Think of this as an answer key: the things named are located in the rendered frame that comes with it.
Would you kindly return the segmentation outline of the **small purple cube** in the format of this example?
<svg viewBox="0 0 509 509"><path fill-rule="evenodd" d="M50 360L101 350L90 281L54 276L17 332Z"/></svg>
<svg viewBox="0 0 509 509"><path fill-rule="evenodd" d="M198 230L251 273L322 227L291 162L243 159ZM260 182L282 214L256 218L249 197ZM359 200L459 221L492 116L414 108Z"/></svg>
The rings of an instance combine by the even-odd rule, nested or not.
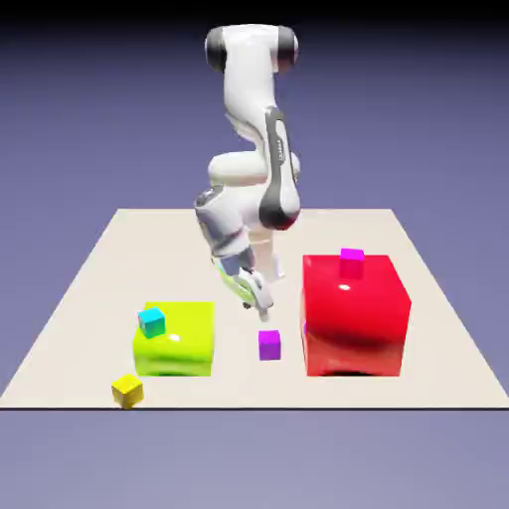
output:
<svg viewBox="0 0 509 509"><path fill-rule="evenodd" d="M278 330L260 330L258 332L258 355L261 361L280 359L281 339Z"/></svg>

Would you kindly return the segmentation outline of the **small magenta cube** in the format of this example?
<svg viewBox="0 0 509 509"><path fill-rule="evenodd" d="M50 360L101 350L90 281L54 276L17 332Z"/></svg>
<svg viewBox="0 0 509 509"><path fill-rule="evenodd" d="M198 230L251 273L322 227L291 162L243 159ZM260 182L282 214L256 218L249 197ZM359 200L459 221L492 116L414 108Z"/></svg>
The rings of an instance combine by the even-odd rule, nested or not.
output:
<svg viewBox="0 0 509 509"><path fill-rule="evenodd" d="M363 250L342 248L340 251L340 276L347 279L362 279L365 259Z"/></svg>

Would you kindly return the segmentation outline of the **large red box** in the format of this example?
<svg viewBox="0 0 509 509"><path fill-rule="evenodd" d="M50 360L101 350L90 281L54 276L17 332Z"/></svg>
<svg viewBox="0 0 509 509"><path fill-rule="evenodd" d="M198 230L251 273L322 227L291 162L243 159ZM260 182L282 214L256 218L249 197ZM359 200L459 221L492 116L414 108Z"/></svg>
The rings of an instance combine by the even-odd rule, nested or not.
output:
<svg viewBox="0 0 509 509"><path fill-rule="evenodd" d="M340 276L340 255L302 258L301 337L309 376L401 373L412 301L386 254L365 255L362 279Z"/></svg>

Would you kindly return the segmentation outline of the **small yellow cube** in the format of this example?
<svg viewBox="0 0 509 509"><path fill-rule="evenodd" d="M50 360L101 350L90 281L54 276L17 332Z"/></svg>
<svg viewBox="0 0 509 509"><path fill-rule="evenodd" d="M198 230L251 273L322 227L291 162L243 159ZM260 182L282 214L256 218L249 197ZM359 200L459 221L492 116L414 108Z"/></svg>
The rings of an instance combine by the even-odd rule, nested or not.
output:
<svg viewBox="0 0 509 509"><path fill-rule="evenodd" d="M114 401L125 410L139 404L144 398L142 382L131 374L113 381L111 390Z"/></svg>

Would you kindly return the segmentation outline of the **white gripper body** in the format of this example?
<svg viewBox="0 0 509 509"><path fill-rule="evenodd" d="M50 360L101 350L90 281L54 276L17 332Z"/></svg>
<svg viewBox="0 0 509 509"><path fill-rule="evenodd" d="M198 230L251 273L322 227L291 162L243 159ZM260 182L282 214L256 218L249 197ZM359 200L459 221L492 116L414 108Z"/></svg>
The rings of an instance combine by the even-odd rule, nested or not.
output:
<svg viewBox="0 0 509 509"><path fill-rule="evenodd" d="M245 309L254 308L258 312L268 312L273 306L268 284L257 270L240 267L237 274L229 275L219 260L217 270L223 283L241 299Z"/></svg>

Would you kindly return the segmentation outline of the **large lime green box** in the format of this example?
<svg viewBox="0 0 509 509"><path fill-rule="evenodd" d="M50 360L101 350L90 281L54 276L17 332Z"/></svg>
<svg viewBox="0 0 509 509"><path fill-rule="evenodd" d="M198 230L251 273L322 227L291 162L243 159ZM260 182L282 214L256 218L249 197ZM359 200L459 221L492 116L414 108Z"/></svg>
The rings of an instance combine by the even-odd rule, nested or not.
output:
<svg viewBox="0 0 509 509"><path fill-rule="evenodd" d="M137 325L132 341L135 371L140 376L209 377L214 356L212 301L147 301L158 307L166 332L145 338Z"/></svg>

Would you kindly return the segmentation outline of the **small cyan cube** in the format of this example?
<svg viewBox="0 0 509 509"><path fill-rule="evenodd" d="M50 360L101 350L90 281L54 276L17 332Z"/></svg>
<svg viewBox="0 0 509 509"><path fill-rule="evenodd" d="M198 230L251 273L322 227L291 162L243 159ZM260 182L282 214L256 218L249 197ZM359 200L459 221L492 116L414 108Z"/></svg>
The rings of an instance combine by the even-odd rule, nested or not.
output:
<svg viewBox="0 0 509 509"><path fill-rule="evenodd" d="M137 313L138 325L145 338L162 335L166 332L166 319L158 307L151 307Z"/></svg>

